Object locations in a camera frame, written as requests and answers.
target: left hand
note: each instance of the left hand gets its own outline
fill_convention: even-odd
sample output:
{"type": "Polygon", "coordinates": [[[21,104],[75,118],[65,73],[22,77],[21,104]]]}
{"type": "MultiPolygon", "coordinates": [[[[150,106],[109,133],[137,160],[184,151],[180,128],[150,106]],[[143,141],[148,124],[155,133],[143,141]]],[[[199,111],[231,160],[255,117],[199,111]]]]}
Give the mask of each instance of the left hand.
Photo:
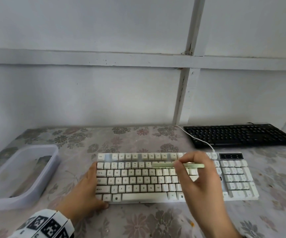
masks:
{"type": "Polygon", "coordinates": [[[75,226],[90,212],[107,209],[109,204],[96,198],[97,162],[94,162],[83,179],[59,203],[56,210],[71,220],[75,226]]]}

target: black and white patterned sleeve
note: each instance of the black and white patterned sleeve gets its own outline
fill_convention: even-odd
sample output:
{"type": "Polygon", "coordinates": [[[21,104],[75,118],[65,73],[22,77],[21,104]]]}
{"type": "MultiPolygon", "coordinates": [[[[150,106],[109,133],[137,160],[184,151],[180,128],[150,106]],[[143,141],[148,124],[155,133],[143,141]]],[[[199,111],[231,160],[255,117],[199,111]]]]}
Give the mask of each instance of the black and white patterned sleeve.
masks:
{"type": "Polygon", "coordinates": [[[41,210],[24,222],[9,238],[73,238],[74,226],[55,210],[41,210]]]}

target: table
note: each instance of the table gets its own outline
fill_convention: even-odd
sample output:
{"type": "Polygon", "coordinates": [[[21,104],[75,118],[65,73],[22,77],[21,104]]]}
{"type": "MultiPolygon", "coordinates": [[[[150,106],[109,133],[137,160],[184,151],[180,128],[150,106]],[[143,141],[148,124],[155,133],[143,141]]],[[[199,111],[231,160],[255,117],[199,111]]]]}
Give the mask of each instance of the table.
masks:
{"type": "MultiPolygon", "coordinates": [[[[32,213],[55,208],[77,184],[97,153],[189,152],[195,150],[185,133],[173,126],[28,129],[0,152],[0,166],[19,148],[56,144],[62,159],[39,201],[23,210],[0,211],[0,238],[7,237],[32,213]]],[[[235,227],[253,238],[286,237],[286,147],[229,148],[247,160],[260,199],[226,202],[235,227]]],[[[111,205],[90,214],[75,237],[200,238],[185,203],[111,205]]]]}

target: plastic container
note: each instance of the plastic container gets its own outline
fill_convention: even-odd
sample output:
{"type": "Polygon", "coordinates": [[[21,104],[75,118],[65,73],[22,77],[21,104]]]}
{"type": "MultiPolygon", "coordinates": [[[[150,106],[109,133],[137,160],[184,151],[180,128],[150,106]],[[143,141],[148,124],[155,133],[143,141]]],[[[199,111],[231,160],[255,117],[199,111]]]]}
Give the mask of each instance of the plastic container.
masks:
{"type": "Polygon", "coordinates": [[[32,206],[39,200],[59,163],[56,145],[32,145],[19,149],[0,167],[0,210],[32,206]],[[44,168],[41,168],[41,161],[46,164],[44,168]],[[42,169],[39,175],[34,173],[38,170],[36,167],[42,169]],[[35,181],[32,178],[34,174],[37,177],[35,181]]]}

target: white cable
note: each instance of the white cable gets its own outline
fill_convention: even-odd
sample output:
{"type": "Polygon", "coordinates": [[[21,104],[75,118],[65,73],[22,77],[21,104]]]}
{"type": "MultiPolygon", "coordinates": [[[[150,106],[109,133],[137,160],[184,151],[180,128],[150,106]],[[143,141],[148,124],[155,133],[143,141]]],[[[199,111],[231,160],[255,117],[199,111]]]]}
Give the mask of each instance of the white cable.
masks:
{"type": "Polygon", "coordinates": [[[184,132],[185,132],[186,134],[188,134],[189,136],[193,137],[194,139],[200,140],[201,142],[204,142],[204,143],[208,144],[208,145],[210,146],[210,148],[212,148],[212,146],[211,146],[209,143],[207,143],[207,142],[205,142],[205,141],[203,141],[203,140],[201,140],[201,139],[198,139],[198,138],[192,136],[191,134],[187,133],[182,127],[180,127],[180,126],[178,126],[178,125],[174,125],[174,126],[177,126],[177,127],[181,128],[181,130],[184,131],[184,132]]]}

